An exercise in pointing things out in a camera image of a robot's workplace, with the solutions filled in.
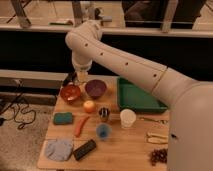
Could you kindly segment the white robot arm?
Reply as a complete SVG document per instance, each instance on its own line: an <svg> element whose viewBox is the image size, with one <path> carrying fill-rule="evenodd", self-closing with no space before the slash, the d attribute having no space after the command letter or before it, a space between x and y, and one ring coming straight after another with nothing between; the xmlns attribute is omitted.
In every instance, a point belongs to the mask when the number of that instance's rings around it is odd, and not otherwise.
<svg viewBox="0 0 213 171"><path fill-rule="evenodd" d="M169 107L168 171L213 171L213 82L113 48L101 37L93 20L66 34L75 70L87 71L96 62Z"/></svg>

